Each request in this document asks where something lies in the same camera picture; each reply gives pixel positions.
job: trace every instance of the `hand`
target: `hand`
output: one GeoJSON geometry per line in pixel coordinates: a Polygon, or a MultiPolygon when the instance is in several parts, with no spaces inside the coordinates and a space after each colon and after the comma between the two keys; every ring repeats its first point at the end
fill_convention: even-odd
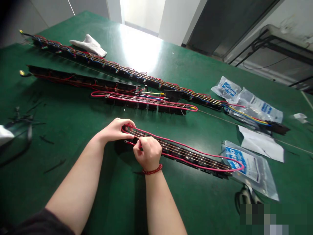
{"type": "Polygon", "coordinates": [[[134,154],[145,171],[153,171],[159,167],[162,147],[153,137],[140,137],[134,146],[134,154]]]}
{"type": "Polygon", "coordinates": [[[123,125],[129,124],[136,127],[135,123],[130,119],[114,119],[109,125],[95,135],[95,138],[99,138],[103,142],[115,141],[120,139],[133,139],[132,134],[126,134],[121,131],[123,125]]]}

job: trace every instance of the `yellow wire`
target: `yellow wire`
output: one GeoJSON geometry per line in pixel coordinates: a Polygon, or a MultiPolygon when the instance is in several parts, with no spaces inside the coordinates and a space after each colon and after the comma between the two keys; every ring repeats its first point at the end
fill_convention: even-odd
{"type": "Polygon", "coordinates": [[[153,92],[141,92],[143,94],[153,94],[153,95],[164,95],[164,93],[153,93],[153,92]]]}
{"type": "Polygon", "coordinates": [[[252,118],[253,120],[255,120],[255,121],[257,121],[257,122],[261,122],[261,123],[264,123],[264,124],[268,124],[268,122],[264,122],[264,121],[257,120],[257,119],[255,119],[254,117],[249,116],[248,114],[242,113],[242,112],[238,111],[237,109],[234,109],[233,107],[230,107],[230,106],[229,106],[229,108],[232,109],[232,110],[235,110],[236,112],[241,113],[242,115],[245,115],[245,116],[247,116],[247,117],[249,117],[249,118],[252,118]]]}

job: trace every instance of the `printed label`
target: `printed label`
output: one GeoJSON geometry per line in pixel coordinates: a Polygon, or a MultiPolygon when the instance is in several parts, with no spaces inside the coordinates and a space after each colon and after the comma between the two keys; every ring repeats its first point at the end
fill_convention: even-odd
{"type": "Polygon", "coordinates": [[[267,114],[270,114],[272,111],[272,107],[264,102],[261,110],[267,114]]]}
{"type": "MultiPolygon", "coordinates": [[[[244,153],[238,149],[233,149],[225,147],[226,157],[237,160],[241,162],[245,168],[240,170],[242,174],[254,180],[255,182],[260,181],[259,167],[257,164],[257,159],[250,154],[244,153]]],[[[240,165],[232,160],[228,160],[232,169],[239,169],[240,165]]]]}
{"type": "Polygon", "coordinates": [[[273,107],[269,104],[265,103],[261,99],[254,96],[254,98],[251,101],[251,104],[256,107],[257,109],[261,110],[264,113],[270,114],[273,107]]]}
{"type": "Polygon", "coordinates": [[[232,87],[227,82],[224,82],[224,84],[222,85],[222,88],[224,88],[226,93],[230,94],[232,97],[234,97],[237,94],[237,92],[234,91],[234,89],[232,89],[232,87]]]}

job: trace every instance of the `dark sleeve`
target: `dark sleeve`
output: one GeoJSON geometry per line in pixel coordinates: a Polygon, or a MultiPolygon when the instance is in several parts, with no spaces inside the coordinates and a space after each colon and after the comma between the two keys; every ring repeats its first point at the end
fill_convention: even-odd
{"type": "Polygon", "coordinates": [[[18,225],[13,235],[75,235],[74,232],[63,224],[54,214],[47,209],[35,214],[18,225]]]}

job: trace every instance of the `blue label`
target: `blue label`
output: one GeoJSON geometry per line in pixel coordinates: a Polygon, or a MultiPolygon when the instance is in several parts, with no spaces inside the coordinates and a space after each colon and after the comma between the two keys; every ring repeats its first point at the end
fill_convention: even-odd
{"type": "MultiPolygon", "coordinates": [[[[246,164],[244,157],[242,156],[242,152],[237,150],[237,149],[232,149],[229,147],[225,147],[225,150],[226,150],[226,157],[237,160],[245,166],[244,169],[240,170],[240,172],[246,175],[247,174],[247,164],[246,164]]],[[[230,163],[232,169],[240,168],[240,165],[238,163],[236,163],[232,160],[229,160],[229,159],[227,159],[227,160],[230,163]]]]}
{"type": "Polygon", "coordinates": [[[270,105],[268,105],[267,103],[264,102],[262,109],[261,109],[264,113],[270,114],[272,111],[272,107],[270,105]]]}
{"type": "Polygon", "coordinates": [[[224,88],[226,93],[230,94],[232,97],[234,97],[237,94],[237,92],[234,91],[234,89],[232,89],[232,87],[227,82],[224,82],[222,88],[224,88]]]}

